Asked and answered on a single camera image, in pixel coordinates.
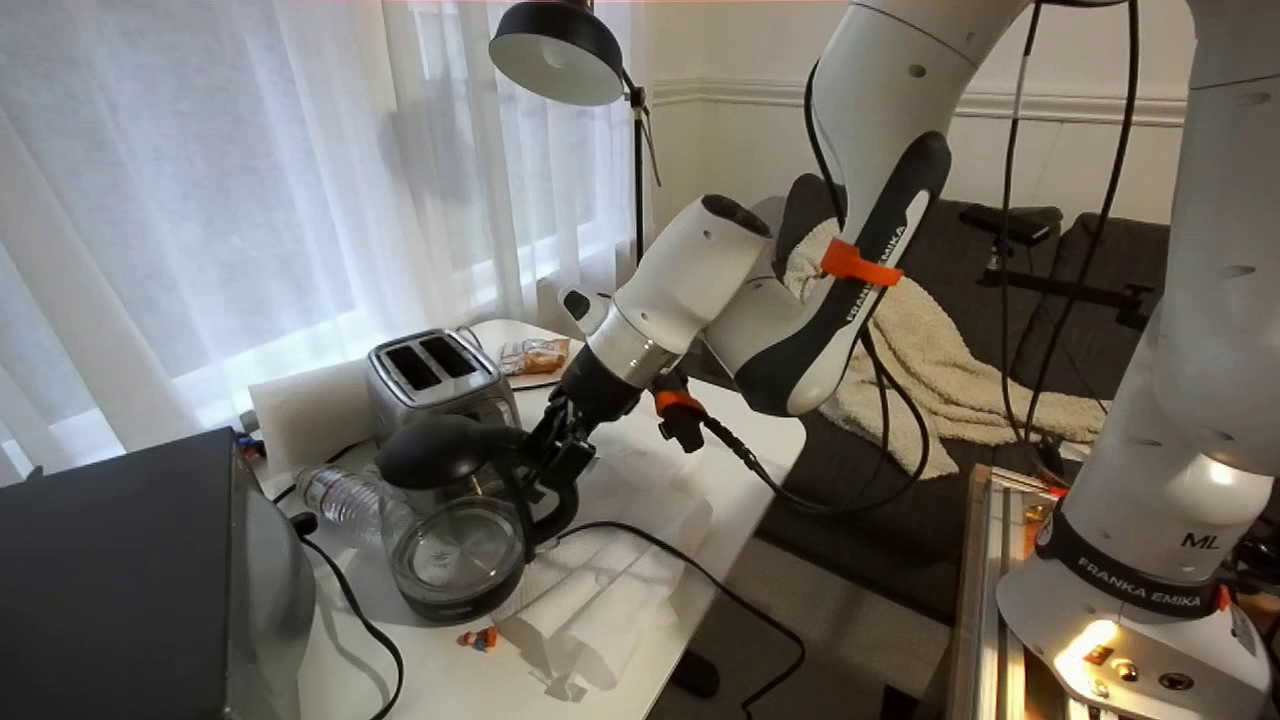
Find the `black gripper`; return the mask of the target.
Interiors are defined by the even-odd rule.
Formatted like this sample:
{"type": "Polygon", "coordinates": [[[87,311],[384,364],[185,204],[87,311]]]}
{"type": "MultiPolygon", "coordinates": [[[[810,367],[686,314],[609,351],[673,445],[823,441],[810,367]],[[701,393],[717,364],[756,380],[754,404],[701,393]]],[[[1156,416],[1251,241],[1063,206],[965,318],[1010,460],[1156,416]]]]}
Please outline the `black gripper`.
{"type": "Polygon", "coordinates": [[[594,460],[594,430],[635,408],[641,393],[619,380],[594,347],[580,347],[555,380],[545,419],[524,441],[532,483],[566,492],[594,460]]]}

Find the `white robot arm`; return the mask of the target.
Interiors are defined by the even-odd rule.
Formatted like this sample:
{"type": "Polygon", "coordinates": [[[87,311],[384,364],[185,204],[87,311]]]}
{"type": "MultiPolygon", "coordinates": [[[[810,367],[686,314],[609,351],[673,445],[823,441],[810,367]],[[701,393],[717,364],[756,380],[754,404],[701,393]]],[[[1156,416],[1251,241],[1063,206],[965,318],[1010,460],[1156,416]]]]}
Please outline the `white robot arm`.
{"type": "MultiPolygon", "coordinates": [[[[795,233],[703,195],[635,276],[588,299],[588,345],[535,445],[580,453],[703,345],[756,410],[837,396],[857,330],[970,251],[928,229],[948,120],[1029,0],[852,0],[810,81],[837,195],[795,233]]],[[[1280,0],[1190,0],[1197,59],[1163,278],[1108,419],[1002,620],[1063,693],[1142,720],[1260,720],[1271,661],[1220,566],[1280,477],[1280,0]]]]}

